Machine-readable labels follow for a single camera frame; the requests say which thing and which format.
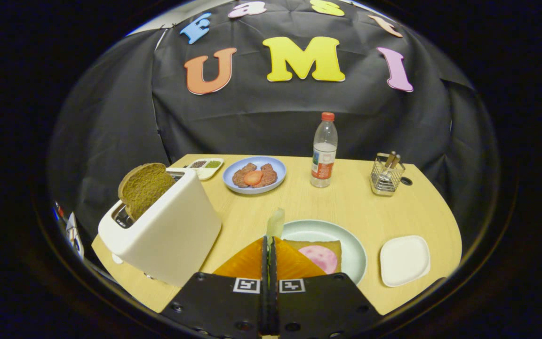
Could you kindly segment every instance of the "toaster slot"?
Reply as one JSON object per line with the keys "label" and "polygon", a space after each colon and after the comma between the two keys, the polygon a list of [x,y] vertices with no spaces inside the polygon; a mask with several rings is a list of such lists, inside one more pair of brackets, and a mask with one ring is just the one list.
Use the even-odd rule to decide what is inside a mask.
{"label": "toaster slot", "polygon": [[[167,173],[170,174],[175,179],[175,182],[178,182],[181,178],[183,178],[183,175],[185,174],[183,172],[167,172]],[[133,219],[129,217],[125,208],[126,208],[126,205],[121,204],[118,207],[118,209],[116,209],[114,213],[112,213],[112,218],[114,219],[114,221],[116,221],[116,223],[123,229],[129,228],[133,226],[133,224],[135,223]]]}

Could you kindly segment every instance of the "meat patty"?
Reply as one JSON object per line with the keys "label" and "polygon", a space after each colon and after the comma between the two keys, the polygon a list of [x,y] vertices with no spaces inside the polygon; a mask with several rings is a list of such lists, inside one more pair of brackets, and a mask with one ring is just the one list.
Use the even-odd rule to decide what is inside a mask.
{"label": "meat patty", "polygon": [[254,188],[269,186],[277,181],[277,172],[273,171],[273,166],[270,163],[261,166],[261,171],[263,172],[263,178],[261,178],[260,183],[253,186]]}
{"label": "meat patty", "polygon": [[239,171],[235,172],[232,180],[236,186],[239,188],[246,188],[248,185],[244,183],[244,176],[247,175],[249,172],[252,172],[256,169],[256,165],[249,162],[246,166],[244,166]]}

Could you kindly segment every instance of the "black cloth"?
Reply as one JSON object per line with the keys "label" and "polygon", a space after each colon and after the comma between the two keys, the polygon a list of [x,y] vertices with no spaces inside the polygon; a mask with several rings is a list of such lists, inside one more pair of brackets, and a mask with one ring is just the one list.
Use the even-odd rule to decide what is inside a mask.
{"label": "black cloth", "polygon": [[[162,144],[171,163],[188,153],[310,156],[320,113],[329,111],[336,114],[337,157],[373,160],[377,152],[396,150],[424,172],[453,211],[465,253],[490,215],[499,161],[488,113],[460,69],[406,26],[387,19],[403,34],[392,36],[368,17],[375,13],[342,2],[344,17],[318,13],[307,0],[270,0],[265,13],[228,18],[239,3],[205,11],[212,13],[209,32],[193,45],[179,32],[203,13],[174,28],[129,36],[100,58],[69,96],[60,119],[66,128],[54,137],[66,144],[83,135],[57,161],[74,159],[56,177],[64,183],[53,184],[54,198],[64,196],[59,201],[71,204],[95,235],[118,199],[122,176],[147,161],[167,162]],[[315,66],[304,80],[294,74],[290,81],[267,81],[271,53],[262,42],[279,36],[301,49],[316,36],[338,39],[345,81],[315,80]],[[185,62],[208,56],[204,79],[215,79],[213,54],[229,47],[237,49],[230,82],[211,94],[190,93]],[[404,56],[413,92],[388,86],[377,47]],[[114,99],[99,103],[93,91]]]}
{"label": "black cloth", "polygon": [[74,211],[91,245],[118,185],[148,162],[169,165],[152,106],[152,54],[163,32],[128,36],[102,55],[65,101],[48,159],[52,198]]}

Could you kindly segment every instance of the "tomato slice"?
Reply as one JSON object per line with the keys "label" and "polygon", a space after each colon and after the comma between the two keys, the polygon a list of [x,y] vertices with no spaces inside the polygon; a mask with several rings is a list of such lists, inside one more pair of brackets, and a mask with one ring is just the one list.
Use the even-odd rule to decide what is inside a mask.
{"label": "tomato slice", "polygon": [[263,171],[252,171],[248,172],[244,176],[244,183],[246,185],[256,185],[257,183],[261,182],[261,179],[263,178]]}

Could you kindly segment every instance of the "white toaster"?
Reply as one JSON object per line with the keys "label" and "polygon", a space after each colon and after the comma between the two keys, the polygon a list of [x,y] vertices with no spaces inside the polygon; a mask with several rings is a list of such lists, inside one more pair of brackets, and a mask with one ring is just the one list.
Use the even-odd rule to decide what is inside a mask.
{"label": "white toaster", "polygon": [[196,171],[167,168],[176,183],[135,222],[116,202],[99,222],[112,253],[147,275],[182,287],[198,272],[221,229]]}

